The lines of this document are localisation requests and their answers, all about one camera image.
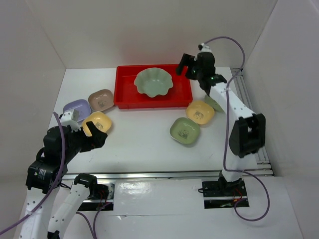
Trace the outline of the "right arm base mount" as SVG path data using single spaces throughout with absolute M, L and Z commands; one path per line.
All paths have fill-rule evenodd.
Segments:
M 244 181 L 239 185 L 222 191 L 217 181 L 202 181 L 202 187 L 198 192 L 203 195 L 205 209 L 225 209 L 237 207 L 249 207 L 249 200 Z

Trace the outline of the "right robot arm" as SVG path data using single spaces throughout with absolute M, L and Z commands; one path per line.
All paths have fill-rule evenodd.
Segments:
M 230 89 L 230 82 L 216 73 L 215 58 L 209 51 L 201 50 L 196 56 L 183 54 L 176 68 L 177 75 L 197 80 L 207 96 L 214 99 L 226 113 L 226 146 L 223 169 L 216 190 L 230 196 L 240 187 L 243 171 L 249 159 L 265 145 L 266 119 L 256 114 Z

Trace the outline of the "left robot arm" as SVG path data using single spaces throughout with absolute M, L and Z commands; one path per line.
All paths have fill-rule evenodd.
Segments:
M 85 199 L 106 197 L 107 188 L 99 185 L 95 176 L 80 173 L 65 201 L 52 213 L 68 163 L 80 152 L 101 148 L 108 136 L 91 121 L 86 125 L 90 136 L 83 129 L 74 131 L 70 126 L 55 126 L 47 131 L 44 147 L 27 171 L 27 219 L 19 235 L 21 239 L 61 239 Z

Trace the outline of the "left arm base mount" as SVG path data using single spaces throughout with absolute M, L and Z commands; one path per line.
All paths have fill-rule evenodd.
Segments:
M 71 185 L 61 183 L 60 187 L 69 189 L 69 194 L 61 208 L 69 211 L 97 211 L 106 206 L 113 208 L 114 184 L 98 184 L 96 180 L 78 180 Z

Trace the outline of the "large green scalloped bowl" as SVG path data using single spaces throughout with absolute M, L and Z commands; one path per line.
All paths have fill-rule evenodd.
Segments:
M 172 75 L 161 68 L 147 68 L 137 74 L 134 85 L 138 93 L 150 98 L 165 96 L 173 88 Z

